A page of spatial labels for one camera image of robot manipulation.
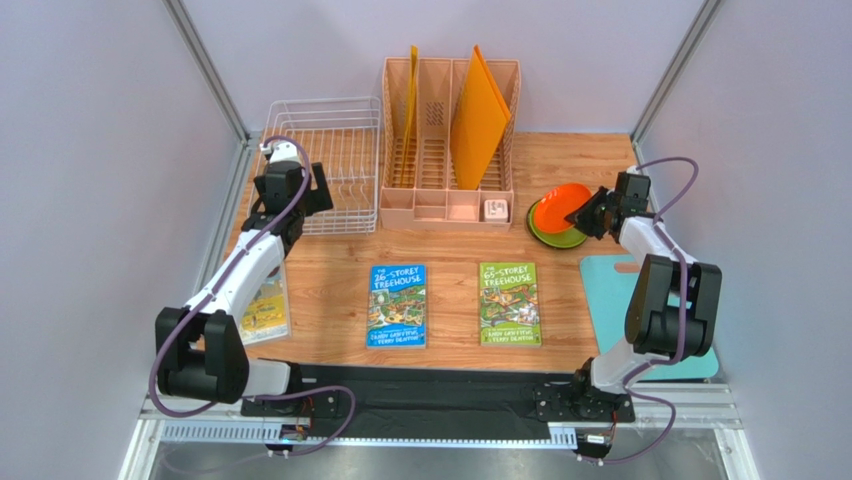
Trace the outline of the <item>lime green plate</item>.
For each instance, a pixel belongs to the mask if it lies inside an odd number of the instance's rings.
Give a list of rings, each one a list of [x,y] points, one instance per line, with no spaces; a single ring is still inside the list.
[[[536,213],[536,210],[538,209],[539,204],[540,204],[540,202],[536,201],[528,209],[528,211],[531,210],[533,212],[533,219],[534,219],[534,214]],[[536,227],[536,229],[537,229],[539,236],[541,238],[541,241],[539,243],[541,243],[545,246],[548,246],[550,248],[557,249],[557,250],[567,250],[567,249],[576,248],[576,247],[582,245],[587,240],[587,236],[584,235],[583,233],[579,232],[574,227],[571,227],[571,228],[569,228],[569,229],[567,229],[563,232],[556,233],[556,234],[550,234],[550,233],[542,232],[537,227]]]

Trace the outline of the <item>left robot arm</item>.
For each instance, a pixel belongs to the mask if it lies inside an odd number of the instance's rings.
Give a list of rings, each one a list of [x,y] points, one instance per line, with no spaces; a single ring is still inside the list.
[[[332,209],[333,201],[319,162],[271,162],[254,183],[258,199],[225,263],[184,306],[165,307],[156,317],[157,356],[149,377],[156,405],[162,394],[234,404],[276,398],[288,389],[290,364],[249,359],[239,326],[301,237],[306,218]]]

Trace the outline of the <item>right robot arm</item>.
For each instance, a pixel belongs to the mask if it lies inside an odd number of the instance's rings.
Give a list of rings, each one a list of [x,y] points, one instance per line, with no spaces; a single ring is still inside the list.
[[[575,371],[564,398],[571,413],[583,420],[616,416],[644,375],[702,357],[711,348],[722,271],[696,260],[671,238],[660,214],[649,211],[649,195],[650,181],[643,176],[629,176],[596,192],[564,184],[527,213],[527,227],[538,241],[569,230],[596,239],[609,235],[640,268],[623,336]]]

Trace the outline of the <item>red floral plate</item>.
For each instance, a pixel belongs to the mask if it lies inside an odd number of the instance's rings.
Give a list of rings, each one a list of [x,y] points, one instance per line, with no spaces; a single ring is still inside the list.
[[[534,224],[533,212],[531,210],[529,210],[526,214],[525,227],[526,227],[526,230],[527,230],[527,232],[528,232],[528,234],[530,235],[531,238],[533,238],[535,241],[538,241],[538,242],[541,241],[539,233],[538,233],[538,231],[535,227],[535,224]]]

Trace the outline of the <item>orange plate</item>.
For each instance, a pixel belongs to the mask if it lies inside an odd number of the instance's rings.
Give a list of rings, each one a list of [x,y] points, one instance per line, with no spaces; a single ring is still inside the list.
[[[533,213],[533,225],[546,234],[558,234],[573,227],[567,220],[582,207],[592,194],[580,183],[566,183],[550,190],[539,202]]]

